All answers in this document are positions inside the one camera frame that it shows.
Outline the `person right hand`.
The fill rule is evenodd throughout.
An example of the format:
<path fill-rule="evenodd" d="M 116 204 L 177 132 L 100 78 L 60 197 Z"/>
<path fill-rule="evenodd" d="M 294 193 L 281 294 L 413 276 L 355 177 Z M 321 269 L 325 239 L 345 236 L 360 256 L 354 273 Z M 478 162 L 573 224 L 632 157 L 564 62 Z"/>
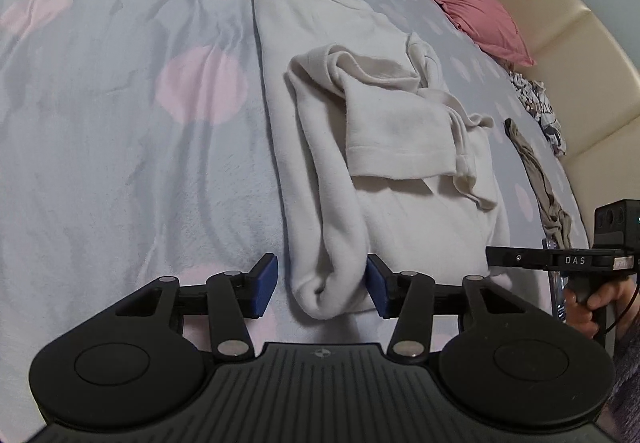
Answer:
<path fill-rule="evenodd" d="M 568 288 L 564 289 L 566 323 L 575 328 L 587 338 L 592 339 L 599 331 L 598 324 L 593 322 L 592 314 L 601 307 L 613 304 L 616 315 L 622 314 L 625 307 L 634 296 L 634 281 L 627 278 L 626 281 L 612 281 L 603 285 L 598 291 L 593 293 L 587 303 L 582 305 L 578 302 L 576 293 Z M 615 327 L 616 338 L 622 339 L 634 319 L 639 314 L 639 298 L 633 299 L 630 309 Z"/>

